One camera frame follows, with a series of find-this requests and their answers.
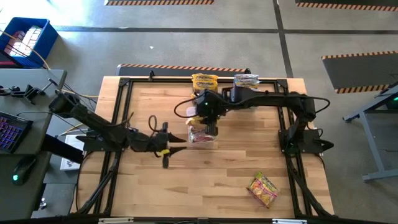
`black metal frame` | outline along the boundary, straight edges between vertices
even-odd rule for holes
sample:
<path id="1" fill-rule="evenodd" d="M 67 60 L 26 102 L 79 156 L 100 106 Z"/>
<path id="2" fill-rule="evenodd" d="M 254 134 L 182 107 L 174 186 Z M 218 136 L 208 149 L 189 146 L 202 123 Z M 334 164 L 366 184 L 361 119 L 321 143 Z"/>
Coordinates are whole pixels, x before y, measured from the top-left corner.
<path id="1" fill-rule="evenodd" d="M 128 117 L 128 112 L 129 112 L 129 106 L 130 106 L 130 100 L 131 100 L 131 95 L 132 95 L 132 87 L 134 83 L 148 83 L 148 82 L 156 82 L 156 83 L 191 83 L 191 79 L 190 77 L 155 77 L 154 78 L 154 74 L 153 72 L 150 73 L 150 76 L 148 78 L 130 78 L 130 77 L 121 77 L 120 81 L 119 81 L 119 86 L 118 86 L 118 93 L 116 95 L 116 102 L 115 102 L 115 106 L 114 106 L 114 111 L 113 111 L 113 117 L 112 117 L 112 123 L 116 123 L 117 122 L 117 118 L 118 118 L 118 114 L 119 114 L 119 109 L 120 109 L 120 104 L 121 104 L 121 98 L 123 95 L 123 90 L 125 89 L 125 87 L 127 88 L 127 95 L 126 95 L 126 101 L 125 101 L 125 105 L 124 105 L 124 109 L 123 109 L 123 117 L 122 120 L 127 119 Z M 233 84 L 233 78 L 225 78 L 225 77 L 219 77 L 218 79 L 218 83 L 230 83 Z M 274 86 L 274 91 L 275 92 L 280 92 L 282 90 L 283 93 L 287 93 L 289 92 L 289 88 L 288 88 L 288 84 L 287 84 L 287 80 L 286 79 L 263 79 L 261 78 L 261 83 L 262 84 L 270 84 Z M 286 129 L 286 125 L 285 125 L 285 119 L 284 119 L 284 113 L 281 107 L 278 107 L 278 112 L 279 112 L 279 124 L 280 124 L 280 128 L 282 130 Z M 290 125 L 294 124 L 294 117 L 293 117 L 293 113 L 291 112 L 291 110 L 288 110 L 288 117 L 289 117 L 289 123 Z M 117 157 L 121 156 L 121 152 L 116 152 Z M 302 158 L 301 158 L 301 154 L 300 152 L 296 153 L 296 155 L 294 155 L 296 157 L 297 160 L 297 167 L 298 167 L 298 175 L 301 177 L 301 179 L 304 181 L 304 183 L 306 183 L 305 181 L 305 173 L 304 173 L 304 168 L 303 168 L 303 163 L 302 163 Z M 285 158 L 286 161 L 290 160 L 291 155 L 285 154 Z M 101 178 L 100 181 L 103 179 L 104 175 L 106 174 L 106 171 L 108 170 L 108 166 L 109 166 L 109 161 L 111 158 L 111 153 L 110 152 L 105 152 L 105 157 L 104 157 L 104 161 L 103 161 L 103 166 L 102 166 L 102 171 L 101 171 Z M 116 180 L 117 180 L 117 171 L 119 168 L 119 164 L 116 166 L 116 173 L 115 175 L 113 175 L 112 179 L 111 179 L 111 183 L 109 186 L 109 192 L 108 192 L 108 199 L 106 202 L 106 208 L 104 210 L 104 214 L 106 215 L 110 215 L 111 214 L 111 209 L 112 209 L 112 203 L 113 203 L 113 196 L 114 196 L 114 191 L 116 188 Z M 289 177 L 289 184 L 290 184 L 290 193 L 292 195 L 292 203 L 293 203 L 293 210 L 294 210 L 294 215 L 295 217 L 299 216 L 299 215 L 303 215 L 301 210 L 300 210 L 300 205 L 299 205 L 299 200 L 297 197 L 297 189 L 295 186 L 295 180 L 292 177 L 292 175 L 288 172 L 288 177 Z M 95 203 L 95 207 L 94 207 L 94 213 L 99 213 L 100 212 L 100 207 L 101 207 L 101 201 L 102 201 L 102 194 L 100 195 L 100 197 L 98 197 L 98 200 Z M 312 215 L 312 209 L 311 209 L 311 205 L 310 202 L 304 197 L 304 205 L 305 205 L 305 214 L 306 215 Z M 164 218 L 156 218 L 156 217 L 140 217 L 139 218 L 140 221 L 147 221 L 147 222 L 157 222 L 159 221 L 159 219 L 163 219 Z M 181 218 L 173 218 L 174 222 L 178 222 L 182 220 Z M 239 220 L 239 222 L 241 221 L 249 221 L 250 219 L 237 219 Z M 272 221 L 272 219 L 254 219 L 256 222 L 269 222 L 270 220 Z"/>

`wooden tabletop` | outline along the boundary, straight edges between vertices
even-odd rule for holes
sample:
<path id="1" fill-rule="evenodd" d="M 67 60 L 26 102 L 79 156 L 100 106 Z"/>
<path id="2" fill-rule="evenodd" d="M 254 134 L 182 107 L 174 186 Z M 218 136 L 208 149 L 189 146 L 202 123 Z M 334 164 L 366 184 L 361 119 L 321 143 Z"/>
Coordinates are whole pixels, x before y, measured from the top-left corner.
<path id="1" fill-rule="evenodd" d="M 113 115 L 119 79 L 104 77 L 99 94 L 96 113 L 109 121 Z M 291 78 L 288 84 L 290 91 L 306 93 L 303 79 Z M 262 84 L 259 89 L 273 91 L 273 86 Z M 177 103 L 189 99 L 191 92 L 192 84 L 189 83 L 135 83 L 129 108 L 129 113 L 134 112 L 131 126 L 150 134 L 148 118 L 154 114 L 158 127 L 168 121 L 169 131 L 187 139 L 185 119 L 175 116 L 173 109 Z M 121 121 L 125 96 L 122 97 L 118 122 Z M 178 112 L 184 114 L 188 106 L 192 104 L 181 106 Z M 130 149 L 124 151 L 111 215 L 293 218 L 286 163 L 277 137 L 280 129 L 277 109 L 258 107 L 232 111 L 221 118 L 218 126 L 216 142 L 186 143 L 188 149 L 171 157 L 169 169 L 163 169 L 162 160 L 151 153 L 136 153 Z M 98 185 L 103 156 L 103 152 L 92 153 L 83 165 L 78 186 L 80 207 Z M 333 213 L 321 160 L 313 154 L 302 157 L 309 189 L 323 207 Z M 280 191 L 270 209 L 260 205 L 246 190 L 258 171 Z M 108 187 L 104 192 L 101 210 L 106 203 Z M 298 196 L 300 208 L 304 211 L 300 190 Z"/>

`gray floor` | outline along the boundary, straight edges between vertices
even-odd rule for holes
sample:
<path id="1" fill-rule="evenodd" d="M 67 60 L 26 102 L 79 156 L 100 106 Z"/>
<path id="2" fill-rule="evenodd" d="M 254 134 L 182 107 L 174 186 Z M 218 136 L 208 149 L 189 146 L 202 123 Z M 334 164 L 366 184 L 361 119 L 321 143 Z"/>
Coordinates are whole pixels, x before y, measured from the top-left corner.
<path id="1" fill-rule="evenodd" d="M 286 29 L 398 29 L 397 12 L 297 8 L 294 0 L 279 0 Z M 29 1 L 10 3 L 0 23 L 14 16 L 45 17 L 56 26 L 189 27 L 275 29 L 272 0 L 216 0 L 212 6 L 104 6 L 102 1 Z M 66 69 L 67 83 L 80 93 L 96 95 L 102 77 L 114 75 L 120 63 L 249 67 L 262 77 L 286 77 L 277 34 L 204 34 L 142 32 L 59 32 L 49 57 L 52 68 Z M 397 35 L 286 35 L 294 77 L 304 78 L 309 95 L 331 100 L 315 125 L 335 143 L 325 153 L 326 174 L 335 213 L 345 218 L 398 223 L 398 177 L 365 184 L 361 175 L 376 165 L 359 122 L 341 117 L 369 102 L 376 93 L 337 95 L 320 57 L 323 55 L 398 49 Z M 66 130 L 54 118 L 50 134 Z M 59 158 L 52 163 L 58 166 Z M 65 214 L 70 206 L 75 174 L 47 176 L 50 210 Z M 54 194 L 55 191 L 65 194 Z"/>

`backlit keyboard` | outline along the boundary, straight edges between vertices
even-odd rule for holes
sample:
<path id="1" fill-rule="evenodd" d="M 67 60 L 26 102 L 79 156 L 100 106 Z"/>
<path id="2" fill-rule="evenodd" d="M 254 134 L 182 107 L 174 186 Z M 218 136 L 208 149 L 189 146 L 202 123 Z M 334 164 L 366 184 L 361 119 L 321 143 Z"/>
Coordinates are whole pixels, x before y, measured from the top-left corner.
<path id="1" fill-rule="evenodd" d="M 13 153 L 28 133 L 33 121 L 0 112 L 0 150 Z"/>

